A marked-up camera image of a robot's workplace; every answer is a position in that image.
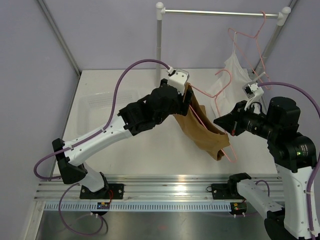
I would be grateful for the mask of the brown tank top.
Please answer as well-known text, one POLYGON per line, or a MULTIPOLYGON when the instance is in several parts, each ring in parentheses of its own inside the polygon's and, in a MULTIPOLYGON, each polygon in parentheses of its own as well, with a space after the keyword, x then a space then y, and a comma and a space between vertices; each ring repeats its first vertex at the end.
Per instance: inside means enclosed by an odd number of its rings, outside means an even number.
POLYGON ((204 105, 200 105, 193 94, 187 115, 174 115, 182 132, 202 151, 214 160, 220 161, 225 155, 223 149, 230 146, 226 133, 215 127, 207 117, 204 105))

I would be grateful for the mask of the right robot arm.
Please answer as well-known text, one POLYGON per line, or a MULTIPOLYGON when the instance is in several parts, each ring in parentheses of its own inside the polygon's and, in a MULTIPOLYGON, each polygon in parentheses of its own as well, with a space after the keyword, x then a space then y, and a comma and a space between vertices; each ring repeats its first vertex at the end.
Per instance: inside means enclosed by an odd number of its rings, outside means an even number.
POLYGON ((316 147, 307 136, 298 132, 301 110, 287 97, 270 100, 267 113, 245 108, 238 102, 233 110, 213 122, 232 136, 249 132, 267 141, 283 184, 285 205, 274 202, 255 185, 247 173, 231 175, 225 191, 232 198, 241 197, 257 210, 272 240, 318 240, 320 224, 315 216, 315 199, 311 197, 309 178, 316 169, 316 147))

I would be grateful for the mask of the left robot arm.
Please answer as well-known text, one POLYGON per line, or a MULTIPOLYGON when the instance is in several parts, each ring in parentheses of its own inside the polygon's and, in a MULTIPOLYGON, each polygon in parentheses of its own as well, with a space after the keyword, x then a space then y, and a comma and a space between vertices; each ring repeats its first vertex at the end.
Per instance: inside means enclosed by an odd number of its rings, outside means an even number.
POLYGON ((63 183, 83 186, 85 199, 103 199, 109 195, 107 178, 87 166, 86 160, 116 142, 153 129, 170 115, 186 116, 192 95, 189 87, 180 94, 162 79, 150 94, 119 110, 107 127, 101 126, 70 141, 54 140, 52 147, 63 183))

